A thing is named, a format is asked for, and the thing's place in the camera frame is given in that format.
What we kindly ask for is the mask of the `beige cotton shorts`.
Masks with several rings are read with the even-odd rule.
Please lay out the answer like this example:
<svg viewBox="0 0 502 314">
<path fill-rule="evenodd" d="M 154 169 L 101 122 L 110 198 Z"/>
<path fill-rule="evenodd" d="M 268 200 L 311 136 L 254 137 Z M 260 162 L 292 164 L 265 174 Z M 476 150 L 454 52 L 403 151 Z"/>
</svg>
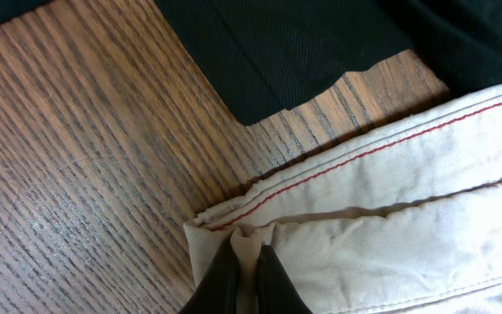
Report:
<svg viewBox="0 0 502 314">
<path fill-rule="evenodd" d="M 312 313 L 502 313 L 502 85 L 349 140 L 185 226 L 196 289 L 229 239 L 236 313 L 271 246 Z"/>
</svg>

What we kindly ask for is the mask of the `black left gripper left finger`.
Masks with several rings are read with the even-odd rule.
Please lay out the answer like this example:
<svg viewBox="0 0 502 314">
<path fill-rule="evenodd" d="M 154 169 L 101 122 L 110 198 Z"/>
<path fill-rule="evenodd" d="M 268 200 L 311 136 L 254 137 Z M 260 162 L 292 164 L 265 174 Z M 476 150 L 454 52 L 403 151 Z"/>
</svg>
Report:
<svg viewBox="0 0 502 314">
<path fill-rule="evenodd" d="M 180 314 L 235 314 L 238 282 L 238 259 L 226 239 Z"/>
</svg>

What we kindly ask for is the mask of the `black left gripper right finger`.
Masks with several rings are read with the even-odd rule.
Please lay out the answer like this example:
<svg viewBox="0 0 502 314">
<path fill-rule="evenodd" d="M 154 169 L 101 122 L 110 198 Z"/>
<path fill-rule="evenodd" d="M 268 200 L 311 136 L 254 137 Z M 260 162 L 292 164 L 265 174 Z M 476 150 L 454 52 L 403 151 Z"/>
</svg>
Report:
<svg viewBox="0 0 502 314">
<path fill-rule="evenodd" d="M 260 314 L 312 314 L 269 245 L 261 247 L 255 288 Z"/>
</svg>

